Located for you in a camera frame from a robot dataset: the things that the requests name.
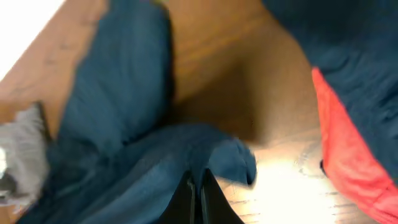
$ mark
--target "red fabric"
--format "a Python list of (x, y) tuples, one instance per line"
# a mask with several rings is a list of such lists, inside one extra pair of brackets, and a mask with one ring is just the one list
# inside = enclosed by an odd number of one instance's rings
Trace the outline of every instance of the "red fabric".
[(398, 223), (398, 189), (373, 157), (345, 107), (312, 70), (322, 132), (323, 166), (333, 185), (380, 223)]

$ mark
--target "blue cloth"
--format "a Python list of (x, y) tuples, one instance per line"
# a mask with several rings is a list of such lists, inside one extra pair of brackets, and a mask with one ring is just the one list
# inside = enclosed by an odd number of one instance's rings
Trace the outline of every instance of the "blue cloth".
[(111, 0), (76, 70), (41, 199), (18, 223), (151, 223), (186, 170), (251, 184), (256, 162), (239, 140), (206, 124), (158, 124), (172, 98), (167, 11)]
[(398, 186), (398, 1), (262, 0)]

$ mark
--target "dark teal clothing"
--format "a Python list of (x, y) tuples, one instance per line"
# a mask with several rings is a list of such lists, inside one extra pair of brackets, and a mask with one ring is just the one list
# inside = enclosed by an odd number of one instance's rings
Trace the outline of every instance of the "dark teal clothing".
[(320, 68), (398, 186), (398, 1), (262, 1)]
[(186, 170), (251, 184), (249, 149), (205, 124), (157, 124), (171, 102), (167, 11), (111, 0), (76, 70), (41, 199), (18, 223), (151, 223)]

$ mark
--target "wooden surface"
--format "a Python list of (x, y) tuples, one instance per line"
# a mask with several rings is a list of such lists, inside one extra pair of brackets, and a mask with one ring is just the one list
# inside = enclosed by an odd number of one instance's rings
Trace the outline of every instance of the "wooden surface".
[[(168, 0), (165, 5), (176, 56), (171, 120), (214, 124), (245, 140), (256, 155), (253, 187), (220, 180), (236, 213), (246, 223), (373, 223), (319, 170), (310, 67), (262, 4)], [(55, 135), (75, 65), (105, 10), (103, 0), (64, 4), (0, 83), (0, 121), (42, 100)], [(1, 223), (7, 222), (1, 218), (6, 217), (0, 213)]]

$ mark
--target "black object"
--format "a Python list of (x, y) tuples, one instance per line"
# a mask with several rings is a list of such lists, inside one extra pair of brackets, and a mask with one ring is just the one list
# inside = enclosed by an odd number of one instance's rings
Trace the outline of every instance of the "black object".
[(196, 191), (191, 172), (187, 171), (160, 216), (157, 224), (243, 224), (229, 206), (227, 199), (209, 169), (203, 175), (200, 192)]

